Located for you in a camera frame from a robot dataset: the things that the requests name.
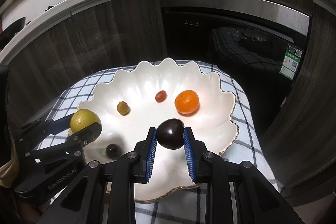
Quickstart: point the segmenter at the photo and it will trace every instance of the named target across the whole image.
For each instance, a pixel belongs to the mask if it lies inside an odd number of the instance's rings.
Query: orange
[[[175,98],[175,107],[181,114],[191,114],[200,106],[198,95],[193,90],[182,91]]]

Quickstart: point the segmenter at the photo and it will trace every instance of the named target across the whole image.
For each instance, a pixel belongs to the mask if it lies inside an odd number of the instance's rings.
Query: cherry tomato
[[[167,93],[164,90],[161,90],[157,93],[157,95],[155,95],[155,100],[160,103],[163,102],[164,100],[166,100],[167,98]]]

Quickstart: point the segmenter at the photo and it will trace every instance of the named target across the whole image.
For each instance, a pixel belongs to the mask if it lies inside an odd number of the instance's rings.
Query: metal screw
[[[138,155],[137,152],[132,151],[132,152],[129,152],[129,153],[127,154],[127,157],[128,157],[129,159],[133,159],[133,158],[135,158],[137,155]]]
[[[242,162],[242,165],[245,167],[245,168],[251,168],[252,167],[252,163],[248,160],[244,160]]]
[[[96,168],[99,165],[99,162],[97,160],[90,161],[89,166],[91,168]]]
[[[212,152],[205,152],[204,153],[204,156],[207,158],[207,159],[212,159],[214,157],[214,154]]]

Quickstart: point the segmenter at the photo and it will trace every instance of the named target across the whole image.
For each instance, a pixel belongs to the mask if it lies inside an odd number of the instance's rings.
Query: white bowl
[[[167,99],[155,101],[160,90]],[[199,96],[199,110],[192,116],[180,115],[174,105],[183,90],[194,90]],[[122,116],[117,104],[125,101],[130,113]],[[201,73],[195,62],[179,66],[167,58],[159,65],[140,62],[135,70],[118,70],[110,83],[98,83],[93,98],[78,104],[78,109],[89,109],[101,120],[101,135],[84,148],[87,162],[98,160],[102,164],[111,160],[105,154],[110,143],[120,145],[127,153],[137,142],[145,140],[150,127],[170,118],[178,118],[190,126],[197,140],[203,141],[209,151],[223,153],[238,136],[238,126],[231,121],[236,97],[221,90],[216,72]],[[134,185],[137,202],[150,203],[175,190],[196,186],[189,177],[184,148],[168,150],[157,144],[152,177],[147,184]]]

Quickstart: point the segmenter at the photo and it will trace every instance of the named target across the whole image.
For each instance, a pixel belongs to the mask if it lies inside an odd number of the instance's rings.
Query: table
[[[178,65],[184,65],[189,60],[178,60]],[[228,74],[221,71],[217,66],[204,62],[195,61],[202,73],[215,71],[219,74],[223,91],[231,91],[236,95],[236,106],[232,114],[232,120],[239,127],[237,140],[221,156],[224,160],[240,163],[243,160],[251,161],[258,170],[278,189],[273,172],[266,162],[261,151],[256,133],[254,131],[251,110],[245,92],[240,85]],[[57,100],[47,119],[60,119],[76,112],[79,102],[89,100],[93,96],[93,88],[97,83],[110,82],[119,69],[132,71],[136,66],[112,68],[96,72],[83,78],[72,87],[65,90]],[[39,145],[39,149],[64,143],[68,131],[63,131],[56,136],[50,135]],[[172,223],[204,223],[206,205],[206,184],[201,187],[187,190],[179,190],[152,204],[135,204],[136,221],[138,224],[172,224]],[[235,208],[235,196],[231,184],[231,197]]]

